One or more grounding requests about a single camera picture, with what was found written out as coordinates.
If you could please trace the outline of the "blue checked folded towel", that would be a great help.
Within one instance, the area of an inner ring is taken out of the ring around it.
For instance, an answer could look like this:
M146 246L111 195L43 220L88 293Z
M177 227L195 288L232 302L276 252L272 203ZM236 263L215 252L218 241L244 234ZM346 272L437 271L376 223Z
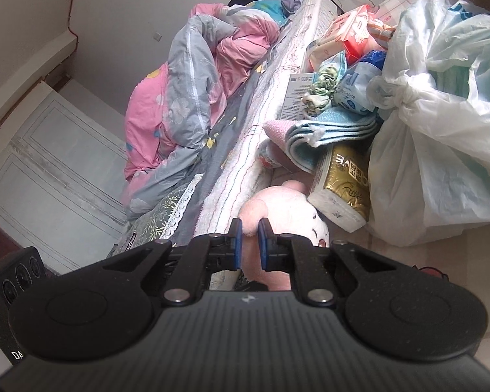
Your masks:
M284 150L302 171L313 173L322 153L339 142L373 137L380 124L373 113L360 115L339 107L323 111L310 120L296 121L285 134Z

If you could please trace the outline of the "green patterned scrunchie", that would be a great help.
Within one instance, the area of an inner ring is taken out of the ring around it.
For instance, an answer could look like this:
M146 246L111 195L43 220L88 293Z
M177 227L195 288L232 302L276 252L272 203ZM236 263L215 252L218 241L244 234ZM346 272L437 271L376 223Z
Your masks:
M321 66L315 72L311 86L302 97L305 119L316 118L331 105L341 73L342 69L336 63Z

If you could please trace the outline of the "white panelled door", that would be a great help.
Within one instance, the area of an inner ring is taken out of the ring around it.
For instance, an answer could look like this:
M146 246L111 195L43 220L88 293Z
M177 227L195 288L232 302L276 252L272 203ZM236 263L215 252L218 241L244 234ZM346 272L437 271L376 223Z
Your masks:
M125 224L123 142L46 83L0 128L0 229L65 273L108 256Z

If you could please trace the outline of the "pink round plush toy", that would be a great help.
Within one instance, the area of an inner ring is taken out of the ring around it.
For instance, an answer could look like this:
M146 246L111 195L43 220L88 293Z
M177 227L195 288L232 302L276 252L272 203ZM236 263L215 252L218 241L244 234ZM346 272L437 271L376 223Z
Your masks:
M330 234L327 224L308 200L308 188L301 182L289 180L257 192L241 207L243 245L240 269L248 281L257 281L269 291L290 289L290 278L284 272L265 272L261 266L257 238L258 223L267 218L276 235L294 234L308 238L314 246L327 247Z

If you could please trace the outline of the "pink knitted cloth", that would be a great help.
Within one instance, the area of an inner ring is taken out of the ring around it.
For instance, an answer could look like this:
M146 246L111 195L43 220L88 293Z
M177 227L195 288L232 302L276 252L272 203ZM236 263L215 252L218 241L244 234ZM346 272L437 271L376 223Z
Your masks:
M297 126L299 121L277 120L267 121L263 125L265 134L276 146L282 151L286 150L286 133L294 126Z

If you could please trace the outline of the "gold tissue pack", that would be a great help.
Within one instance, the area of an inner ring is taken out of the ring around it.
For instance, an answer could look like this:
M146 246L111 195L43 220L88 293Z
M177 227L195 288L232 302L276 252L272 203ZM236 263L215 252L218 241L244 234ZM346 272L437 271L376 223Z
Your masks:
M337 227L356 232L369 218L367 170L363 153L348 143L336 143L318 164L309 203Z

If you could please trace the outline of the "small white bottle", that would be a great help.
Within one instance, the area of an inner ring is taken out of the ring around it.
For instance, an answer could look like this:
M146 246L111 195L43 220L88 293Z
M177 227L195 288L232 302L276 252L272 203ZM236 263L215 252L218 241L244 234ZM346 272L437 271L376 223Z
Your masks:
M264 167L269 169L284 167L289 170L291 166L290 159L283 150L271 140L265 140L259 145L256 157Z

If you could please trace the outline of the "white mattress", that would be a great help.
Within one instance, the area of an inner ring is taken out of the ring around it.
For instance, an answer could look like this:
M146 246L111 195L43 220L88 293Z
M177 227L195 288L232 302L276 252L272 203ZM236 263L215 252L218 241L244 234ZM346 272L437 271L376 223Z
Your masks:
M269 186L271 174L256 158L267 139L263 125L277 119L290 75L301 72L306 47L318 26L333 18L330 5L328 0L302 0L275 44L236 92L238 100L225 111L224 126L208 151L210 164L182 219L193 223L188 238L225 232L241 206Z

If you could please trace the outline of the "pink wet wipes pack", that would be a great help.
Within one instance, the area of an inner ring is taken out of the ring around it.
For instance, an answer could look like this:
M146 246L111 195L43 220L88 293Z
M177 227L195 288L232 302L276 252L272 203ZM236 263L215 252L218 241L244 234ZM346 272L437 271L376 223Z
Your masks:
M336 17L323 36L309 44L305 70L316 72L325 60L342 51L347 66L370 51L386 51L396 29L378 20L371 6L360 5Z

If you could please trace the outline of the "white blue paper box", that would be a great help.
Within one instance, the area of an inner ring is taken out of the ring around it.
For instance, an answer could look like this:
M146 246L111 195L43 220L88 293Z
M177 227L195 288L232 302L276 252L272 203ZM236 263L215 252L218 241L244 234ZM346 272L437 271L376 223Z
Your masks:
M286 94L277 119L280 121L298 121L303 119L303 96L317 78L316 73L295 73L289 76Z

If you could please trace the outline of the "blue tissue package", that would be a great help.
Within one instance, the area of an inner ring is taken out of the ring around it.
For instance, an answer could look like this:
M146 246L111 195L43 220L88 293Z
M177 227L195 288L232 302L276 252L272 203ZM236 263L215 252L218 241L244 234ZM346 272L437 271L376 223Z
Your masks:
M386 56L386 51L369 51L349 67L335 89L335 104L360 115L373 112L375 105L367 98L367 86L382 74Z

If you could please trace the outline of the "large white plastic bag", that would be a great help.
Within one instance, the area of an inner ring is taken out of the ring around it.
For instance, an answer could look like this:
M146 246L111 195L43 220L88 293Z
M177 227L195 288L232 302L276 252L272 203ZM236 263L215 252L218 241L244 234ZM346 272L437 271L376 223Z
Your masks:
M490 13L418 0L367 97L384 119L368 167L370 230L404 247L490 224Z

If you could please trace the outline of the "dark floral bed sheet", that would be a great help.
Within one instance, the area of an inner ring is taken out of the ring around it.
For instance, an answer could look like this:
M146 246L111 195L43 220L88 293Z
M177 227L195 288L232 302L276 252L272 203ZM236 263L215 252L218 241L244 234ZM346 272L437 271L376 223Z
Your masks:
M226 160L246 125L256 86L268 65L262 59L254 67L250 77L230 97L223 115L211 130L210 140L192 166L151 211L124 228L110 256L155 239L172 239L183 244L192 235L204 199L222 175Z

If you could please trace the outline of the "pink grey duvet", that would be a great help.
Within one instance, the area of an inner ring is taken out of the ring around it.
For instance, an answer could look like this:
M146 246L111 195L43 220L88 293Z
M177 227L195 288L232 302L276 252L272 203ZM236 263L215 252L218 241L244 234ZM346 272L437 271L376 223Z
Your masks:
M228 98L275 44L267 11L198 4L172 40L168 59L134 88L124 118L122 204L129 221L155 208L188 173Z

